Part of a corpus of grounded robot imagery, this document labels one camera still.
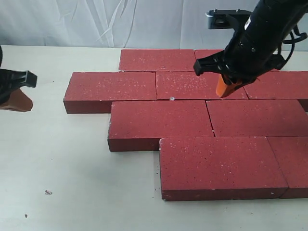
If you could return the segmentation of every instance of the white curtain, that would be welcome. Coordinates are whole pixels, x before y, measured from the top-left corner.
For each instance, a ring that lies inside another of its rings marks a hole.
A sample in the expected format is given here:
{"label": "white curtain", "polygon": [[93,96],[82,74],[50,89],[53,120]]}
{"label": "white curtain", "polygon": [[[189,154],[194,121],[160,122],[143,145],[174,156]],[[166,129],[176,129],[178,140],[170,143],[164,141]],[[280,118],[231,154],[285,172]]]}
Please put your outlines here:
{"label": "white curtain", "polygon": [[[208,30],[211,9],[252,11],[258,0],[0,0],[0,44],[223,49],[232,30]],[[305,17],[300,23],[308,30]],[[308,42],[296,50],[307,51]]]}

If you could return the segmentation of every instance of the paving brick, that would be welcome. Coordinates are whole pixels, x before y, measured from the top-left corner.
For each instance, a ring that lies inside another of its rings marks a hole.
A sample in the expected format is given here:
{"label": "paving brick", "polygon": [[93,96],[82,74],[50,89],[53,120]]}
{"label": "paving brick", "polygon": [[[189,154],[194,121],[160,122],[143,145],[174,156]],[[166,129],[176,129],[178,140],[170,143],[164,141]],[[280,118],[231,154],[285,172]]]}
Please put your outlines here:
{"label": "paving brick", "polygon": [[244,88],[250,99],[297,99],[308,104],[308,72],[267,72]]}
{"label": "paving brick", "polygon": [[[174,97],[179,100],[218,100],[216,86],[219,74],[204,73],[196,76],[194,72],[157,72],[157,99],[166,100]],[[224,99],[248,99],[244,88],[238,89]]]}
{"label": "paving brick", "polygon": [[265,137],[160,141],[162,199],[279,198],[288,185]]}
{"label": "paving brick", "polygon": [[308,136],[308,116],[297,100],[207,101],[217,137]]}
{"label": "paving brick", "polygon": [[269,137],[289,185],[282,198],[308,198],[308,137]]}
{"label": "paving brick", "polygon": [[125,100],[156,100],[155,73],[73,73],[64,105],[68,114],[110,113]]}
{"label": "paving brick", "polygon": [[193,50],[122,50],[120,71],[194,71]]}
{"label": "paving brick", "polygon": [[164,137],[213,137],[205,101],[114,102],[109,149],[158,151]]}
{"label": "paving brick", "polygon": [[221,49],[220,50],[201,49],[201,50],[195,50],[194,53],[195,53],[196,59],[202,59],[202,58],[208,57],[212,54],[218,53],[220,51],[223,51],[223,50],[221,50]]}

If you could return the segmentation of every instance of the white tabletop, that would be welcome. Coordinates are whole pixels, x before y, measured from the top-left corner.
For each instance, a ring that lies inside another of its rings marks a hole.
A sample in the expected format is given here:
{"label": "white tabletop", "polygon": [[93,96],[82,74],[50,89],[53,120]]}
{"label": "white tabletop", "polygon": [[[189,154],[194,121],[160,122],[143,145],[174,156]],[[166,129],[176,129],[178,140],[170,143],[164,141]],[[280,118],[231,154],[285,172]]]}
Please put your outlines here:
{"label": "white tabletop", "polygon": [[[158,152],[110,153],[110,115],[67,115],[72,72],[116,72],[120,49],[2,48],[38,85],[22,88],[32,112],[0,111],[1,231],[308,230],[307,199],[164,202]],[[308,71],[308,52],[285,70]]]}

